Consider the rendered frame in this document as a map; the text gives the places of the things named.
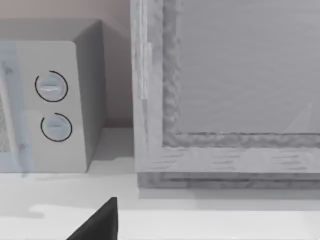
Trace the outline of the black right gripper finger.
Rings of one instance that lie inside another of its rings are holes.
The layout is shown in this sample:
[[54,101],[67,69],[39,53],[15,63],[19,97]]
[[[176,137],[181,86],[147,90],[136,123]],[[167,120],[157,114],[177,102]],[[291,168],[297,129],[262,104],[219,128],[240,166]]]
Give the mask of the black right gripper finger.
[[66,240],[118,240],[117,197],[111,197]]

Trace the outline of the pale microwave oven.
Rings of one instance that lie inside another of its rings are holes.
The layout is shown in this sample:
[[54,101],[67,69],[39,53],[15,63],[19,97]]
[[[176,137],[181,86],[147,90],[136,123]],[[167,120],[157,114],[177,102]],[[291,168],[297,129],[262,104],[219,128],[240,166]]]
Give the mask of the pale microwave oven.
[[[66,97],[47,102],[35,79],[62,74]],[[43,117],[65,115],[72,134],[53,142]],[[0,18],[0,173],[84,173],[107,118],[103,26],[90,18]]]

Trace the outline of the pale round microwave knob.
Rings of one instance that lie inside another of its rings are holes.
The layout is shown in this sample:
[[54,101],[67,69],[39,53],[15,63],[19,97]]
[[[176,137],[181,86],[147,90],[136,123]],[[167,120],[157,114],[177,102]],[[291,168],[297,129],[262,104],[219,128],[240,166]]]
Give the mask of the pale round microwave knob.
[[53,70],[38,75],[34,81],[34,88],[39,97],[49,103],[62,101],[69,91],[65,77]]
[[61,143],[71,137],[73,126],[65,115],[56,112],[42,118],[40,121],[40,130],[48,140]]

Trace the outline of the grey cabinet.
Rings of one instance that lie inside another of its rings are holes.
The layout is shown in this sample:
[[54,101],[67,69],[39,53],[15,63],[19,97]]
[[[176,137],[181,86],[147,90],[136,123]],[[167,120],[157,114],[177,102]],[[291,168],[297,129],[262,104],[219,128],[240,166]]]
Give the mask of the grey cabinet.
[[130,0],[140,188],[320,190],[320,133],[180,133],[181,1]]

